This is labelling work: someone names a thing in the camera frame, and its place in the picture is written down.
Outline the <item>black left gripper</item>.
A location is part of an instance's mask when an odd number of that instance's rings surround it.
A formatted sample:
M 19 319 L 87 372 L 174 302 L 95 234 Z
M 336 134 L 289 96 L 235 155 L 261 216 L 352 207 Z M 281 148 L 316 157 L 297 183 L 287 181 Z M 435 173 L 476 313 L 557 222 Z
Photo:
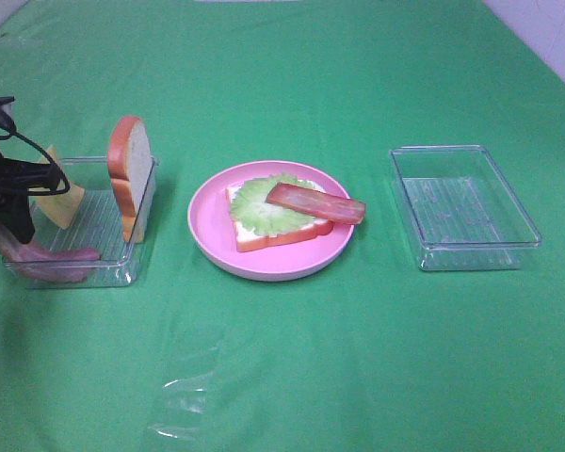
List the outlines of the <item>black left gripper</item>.
M 31 242 L 35 226 L 29 210 L 31 196 L 61 193 L 61 169 L 37 143 L 14 126 L 3 127 L 0 140 L 16 137 L 37 150 L 47 161 L 34 163 L 4 157 L 0 152 L 0 223 L 22 244 Z

